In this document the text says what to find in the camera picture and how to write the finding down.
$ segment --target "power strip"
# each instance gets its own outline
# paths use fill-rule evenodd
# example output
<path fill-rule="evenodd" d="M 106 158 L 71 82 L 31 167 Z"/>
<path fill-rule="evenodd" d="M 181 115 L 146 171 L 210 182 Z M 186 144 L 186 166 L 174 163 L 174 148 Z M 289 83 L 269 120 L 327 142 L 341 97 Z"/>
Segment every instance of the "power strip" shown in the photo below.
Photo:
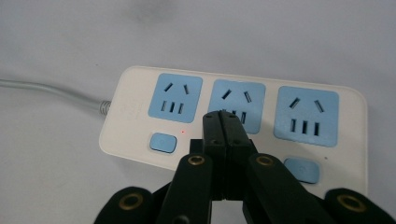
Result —
<path fill-rule="evenodd" d="M 367 105 L 346 87 L 131 67 L 120 78 L 100 147 L 176 170 L 190 140 L 202 138 L 203 115 L 222 109 L 311 193 L 347 188 L 367 195 Z"/>

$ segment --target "power cord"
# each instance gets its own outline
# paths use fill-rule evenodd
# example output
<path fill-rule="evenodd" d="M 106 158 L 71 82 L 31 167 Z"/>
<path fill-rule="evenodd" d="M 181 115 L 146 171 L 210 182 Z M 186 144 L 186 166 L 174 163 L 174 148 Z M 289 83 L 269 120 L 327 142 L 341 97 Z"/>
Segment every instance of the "power cord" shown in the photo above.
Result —
<path fill-rule="evenodd" d="M 34 83 L 34 82 L 10 81 L 10 80 L 0 79 L 0 87 L 51 92 L 60 95 L 68 100 L 77 102 L 81 105 L 85 105 L 91 109 L 99 110 L 99 113 L 103 115 L 107 115 L 108 109 L 110 108 L 111 105 L 111 101 L 93 100 L 92 98 L 89 98 L 87 96 L 81 95 L 76 92 L 66 91 L 57 87 Z"/>

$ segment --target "metal screw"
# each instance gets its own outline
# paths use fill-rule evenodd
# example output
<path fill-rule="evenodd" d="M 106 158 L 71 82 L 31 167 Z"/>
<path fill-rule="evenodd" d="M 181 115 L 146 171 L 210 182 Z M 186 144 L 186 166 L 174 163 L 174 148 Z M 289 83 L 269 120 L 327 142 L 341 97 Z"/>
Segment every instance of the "metal screw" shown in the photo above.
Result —
<path fill-rule="evenodd" d="M 122 210 L 133 210 L 143 203 L 143 196 L 139 193 L 130 193 L 123 196 L 120 200 L 119 207 Z"/>
<path fill-rule="evenodd" d="M 191 165 L 201 165 L 204 164 L 205 158 L 202 156 L 191 156 L 189 157 L 189 163 Z"/>
<path fill-rule="evenodd" d="M 362 213 L 367 210 L 367 207 L 361 200 L 357 199 L 356 197 L 348 194 L 341 194 L 337 196 L 337 201 L 343 205 L 346 209 Z"/>
<path fill-rule="evenodd" d="M 264 166 L 272 166 L 274 165 L 274 161 L 267 157 L 267 156 L 260 156 L 256 159 L 256 162 L 260 165 L 264 165 Z"/>

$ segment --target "blue button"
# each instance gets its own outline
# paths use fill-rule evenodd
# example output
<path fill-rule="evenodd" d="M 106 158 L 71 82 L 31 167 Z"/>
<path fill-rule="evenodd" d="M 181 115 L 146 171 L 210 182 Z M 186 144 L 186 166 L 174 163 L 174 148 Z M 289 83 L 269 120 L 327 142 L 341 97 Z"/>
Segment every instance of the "blue button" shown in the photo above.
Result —
<path fill-rule="evenodd" d="M 285 166 L 294 175 L 294 177 L 301 182 L 308 184 L 316 184 L 319 182 L 319 166 L 314 161 L 299 158 L 288 158 L 285 160 Z"/>
<path fill-rule="evenodd" d="M 149 147 L 153 150 L 172 153 L 175 151 L 177 139 L 173 135 L 155 133 L 151 136 Z"/>

